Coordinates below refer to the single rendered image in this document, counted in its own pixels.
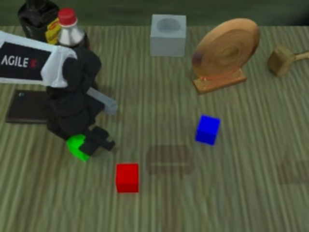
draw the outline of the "hole in white box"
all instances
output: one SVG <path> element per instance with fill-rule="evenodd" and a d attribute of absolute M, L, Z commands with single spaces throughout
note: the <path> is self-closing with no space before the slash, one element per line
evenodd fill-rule
<path fill-rule="evenodd" d="M 176 32 L 179 31 L 181 26 L 179 22 L 173 18 L 161 19 L 157 24 L 158 30 L 161 32 Z"/>

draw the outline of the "red cube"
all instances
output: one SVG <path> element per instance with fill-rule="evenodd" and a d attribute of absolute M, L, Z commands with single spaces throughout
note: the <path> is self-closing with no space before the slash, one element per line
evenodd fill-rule
<path fill-rule="evenodd" d="M 116 188 L 118 193 L 139 192 L 139 165 L 119 163 L 116 166 Z"/>

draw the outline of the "blue cube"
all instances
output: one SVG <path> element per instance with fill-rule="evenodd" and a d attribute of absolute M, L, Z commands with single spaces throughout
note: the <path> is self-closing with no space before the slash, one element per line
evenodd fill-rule
<path fill-rule="evenodd" d="M 195 141 L 214 145 L 220 127 L 220 119 L 202 115 L 197 127 Z"/>

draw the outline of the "round wooden disc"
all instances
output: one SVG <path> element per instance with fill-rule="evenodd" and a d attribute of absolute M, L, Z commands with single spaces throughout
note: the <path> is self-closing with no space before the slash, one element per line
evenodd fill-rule
<path fill-rule="evenodd" d="M 192 59 L 196 75 L 217 80 L 239 70 L 254 54 L 260 41 L 256 23 L 246 18 L 226 21 L 199 43 Z"/>

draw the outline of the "gray plastic piece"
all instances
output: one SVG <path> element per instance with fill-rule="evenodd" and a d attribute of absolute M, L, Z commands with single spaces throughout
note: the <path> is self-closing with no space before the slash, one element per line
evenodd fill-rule
<path fill-rule="evenodd" d="M 105 94 L 95 90 L 94 88 L 90 88 L 87 91 L 87 94 L 90 97 L 96 99 L 97 101 L 105 104 L 105 108 L 104 108 L 103 112 L 106 113 L 107 115 L 114 115 L 114 114 L 117 113 L 118 103 L 114 99 L 112 99 L 112 98 L 106 96 Z"/>
<path fill-rule="evenodd" d="M 150 32 L 150 55 L 183 57 L 186 41 L 186 16 L 153 14 Z"/>

